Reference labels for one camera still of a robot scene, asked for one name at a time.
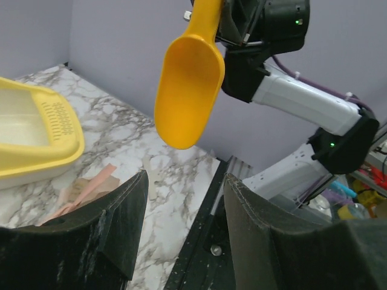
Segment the yellow litter box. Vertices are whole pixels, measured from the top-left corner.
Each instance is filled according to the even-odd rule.
[[[63,96],[0,77],[0,189],[58,176],[84,148],[77,115]]]

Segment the wire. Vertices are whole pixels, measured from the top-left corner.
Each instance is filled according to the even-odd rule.
[[[386,125],[387,125],[387,118],[381,123],[381,125],[379,126],[379,129],[383,128]]]
[[[310,85],[316,89],[319,89],[323,92],[326,92],[327,94],[331,94],[331,95],[334,95],[335,97],[338,97],[338,98],[341,98],[343,100],[348,100],[349,102],[351,103],[354,103],[354,104],[357,104],[365,109],[367,109],[368,111],[372,112],[372,109],[367,105],[365,104],[364,102],[360,101],[358,97],[356,96],[352,96],[352,97],[348,97],[347,95],[345,94],[341,94],[339,92],[336,92],[330,88],[327,88],[325,86],[322,86],[322,85],[319,85],[318,83],[315,83],[311,80],[308,80],[304,77],[300,77],[298,74],[296,74],[294,71],[291,71],[290,69],[288,69],[285,65],[283,65],[279,59],[277,58],[277,56],[272,56],[275,64],[281,69],[283,70],[286,74],[288,74],[289,76],[291,77],[294,77],[296,79],[298,79],[300,82],[303,82],[303,83],[306,83],[307,85]]]
[[[373,192],[373,191],[374,191],[374,189],[372,189],[372,188],[365,188],[365,189],[359,190],[359,191],[357,192],[357,194],[360,195],[360,194],[362,194],[363,192]]]
[[[380,153],[382,155],[387,155],[387,152],[386,151],[383,151],[381,147],[378,147],[375,149],[375,152],[377,153]]]
[[[319,196],[325,190],[324,186],[327,183],[333,182],[335,179],[336,179],[336,176],[331,174],[328,177],[328,179],[325,180],[322,184],[320,184],[315,190],[312,191],[312,188],[310,188],[310,191],[312,191],[312,192],[309,196],[307,196],[307,198],[305,199],[305,202],[308,202],[308,201],[314,199],[315,197]]]
[[[382,176],[383,176],[383,182],[386,181],[386,175],[385,175],[385,165],[386,165],[386,161],[387,161],[387,155],[385,157],[385,159],[383,160],[383,163],[382,163]]]
[[[315,186],[317,186],[322,179],[323,177],[320,177],[319,179],[317,179],[314,183],[312,183],[311,186],[309,186],[309,188],[306,191],[303,192],[303,194],[297,197],[296,201],[298,201],[298,206],[295,208],[295,210],[297,208],[300,208],[305,203],[305,201],[307,201],[307,198],[312,194],[312,189],[314,189]]]

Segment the scoop handle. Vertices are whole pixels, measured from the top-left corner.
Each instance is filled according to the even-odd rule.
[[[195,0],[185,34],[196,34],[208,43],[214,42],[222,7],[223,0]]]

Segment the white robot arm segment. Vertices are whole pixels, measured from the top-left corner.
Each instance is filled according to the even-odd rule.
[[[312,146],[303,144],[275,165],[257,175],[243,179],[243,183],[251,191],[267,200],[280,193],[286,193],[291,199],[297,198],[298,193],[304,192],[308,186],[298,188],[299,192],[290,193],[291,189],[329,173],[320,162],[312,160],[313,154]]]
[[[359,107],[302,83],[265,63],[264,77],[253,102],[280,109],[334,135],[343,136],[361,118]]]

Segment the blue object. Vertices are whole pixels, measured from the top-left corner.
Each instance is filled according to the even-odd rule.
[[[330,188],[333,190],[342,190],[346,195],[352,198],[355,198],[357,196],[356,192],[354,192],[353,190],[338,181],[333,181],[330,185]]]

